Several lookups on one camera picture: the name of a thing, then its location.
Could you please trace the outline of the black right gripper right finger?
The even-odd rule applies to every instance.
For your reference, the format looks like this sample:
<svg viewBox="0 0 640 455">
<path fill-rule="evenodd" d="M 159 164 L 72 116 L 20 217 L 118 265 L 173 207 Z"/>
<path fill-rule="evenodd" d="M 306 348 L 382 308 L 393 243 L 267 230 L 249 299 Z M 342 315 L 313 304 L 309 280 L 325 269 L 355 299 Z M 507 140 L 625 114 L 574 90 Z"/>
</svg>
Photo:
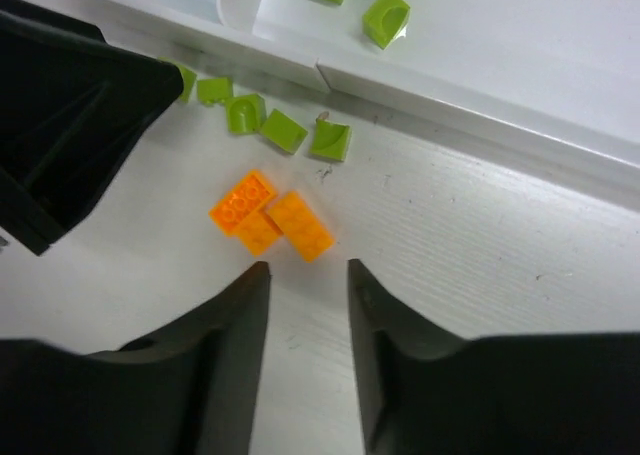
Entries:
<svg viewBox="0 0 640 455">
<path fill-rule="evenodd" d="M 465 339 L 359 260 L 348 305 L 369 454 L 635 454 L 636 333 Z"/>
</svg>

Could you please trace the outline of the small green lego single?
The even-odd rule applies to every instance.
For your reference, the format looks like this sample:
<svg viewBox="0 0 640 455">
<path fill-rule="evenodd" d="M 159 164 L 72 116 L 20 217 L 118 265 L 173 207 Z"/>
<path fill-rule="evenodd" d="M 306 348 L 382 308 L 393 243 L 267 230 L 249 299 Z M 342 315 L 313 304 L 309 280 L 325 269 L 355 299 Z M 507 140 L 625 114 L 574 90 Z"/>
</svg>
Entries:
<svg viewBox="0 0 640 455">
<path fill-rule="evenodd" d="M 375 0 L 362 16 L 363 33 L 386 49 L 408 24 L 410 10 L 405 0 Z"/>
</svg>

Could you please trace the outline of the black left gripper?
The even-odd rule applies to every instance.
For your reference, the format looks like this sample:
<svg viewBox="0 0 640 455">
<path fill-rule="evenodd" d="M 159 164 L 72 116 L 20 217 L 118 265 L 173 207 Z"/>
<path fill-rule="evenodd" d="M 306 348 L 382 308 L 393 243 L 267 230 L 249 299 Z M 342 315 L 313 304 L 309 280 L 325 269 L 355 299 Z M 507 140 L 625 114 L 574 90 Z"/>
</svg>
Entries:
<svg viewBox="0 0 640 455">
<path fill-rule="evenodd" d="M 1 226 L 40 256 L 95 208 L 146 129 L 181 95 L 169 62 L 98 27 L 1 0 Z"/>
</svg>

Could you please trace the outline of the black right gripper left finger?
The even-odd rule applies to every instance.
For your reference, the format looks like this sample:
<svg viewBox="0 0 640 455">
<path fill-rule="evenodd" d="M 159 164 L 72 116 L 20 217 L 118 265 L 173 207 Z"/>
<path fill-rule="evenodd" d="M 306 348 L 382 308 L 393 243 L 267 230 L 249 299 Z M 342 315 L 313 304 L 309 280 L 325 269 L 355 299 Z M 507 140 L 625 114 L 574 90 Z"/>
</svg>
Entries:
<svg viewBox="0 0 640 455">
<path fill-rule="evenodd" d="M 114 351 L 1 343 L 5 454 L 245 454 L 271 275 L 252 265 L 221 293 Z"/>
</svg>

